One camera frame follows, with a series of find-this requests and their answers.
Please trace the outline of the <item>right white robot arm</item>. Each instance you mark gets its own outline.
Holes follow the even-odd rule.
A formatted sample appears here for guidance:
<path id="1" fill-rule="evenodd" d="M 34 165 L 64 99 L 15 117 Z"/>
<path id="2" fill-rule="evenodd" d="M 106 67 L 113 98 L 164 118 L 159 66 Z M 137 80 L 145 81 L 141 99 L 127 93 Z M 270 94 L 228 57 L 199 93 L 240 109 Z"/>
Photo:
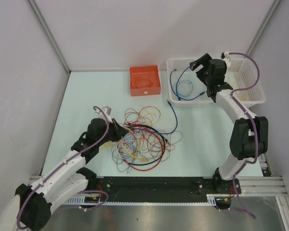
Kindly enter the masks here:
<path id="1" fill-rule="evenodd" d="M 217 168 L 218 178 L 212 181 L 213 189 L 224 193 L 230 187 L 229 180 L 234 179 L 247 164 L 255 164 L 258 156 L 268 149 L 268 119 L 257 116 L 235 95 L 237 92 L 225 81 L 230 67 L 229 53 L 223 53 L 220 59 L 204 54 L 189 64 L 198 79 L 206 86 L 207 96 L 218 104 L 234 124 L 230 138 L 230 155 Z"/>

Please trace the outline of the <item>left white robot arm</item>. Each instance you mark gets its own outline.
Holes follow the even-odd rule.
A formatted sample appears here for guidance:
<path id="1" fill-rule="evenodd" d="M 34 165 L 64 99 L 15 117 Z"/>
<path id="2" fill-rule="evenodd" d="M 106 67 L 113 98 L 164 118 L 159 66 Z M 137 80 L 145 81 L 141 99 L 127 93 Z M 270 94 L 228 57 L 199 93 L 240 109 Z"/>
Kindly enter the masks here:
<path id="1" fill-rule="evenodd" d="M 96 174 L 86 165 L 99 153 L 100 146 L 120 141 L 127 134 L 115 119 L 93 119 L 56 167 L 32 184 L 17 187 L 20 205 L 16 227 L 39 231 L 67 199 L 82 191 L 94 191 Z"/>

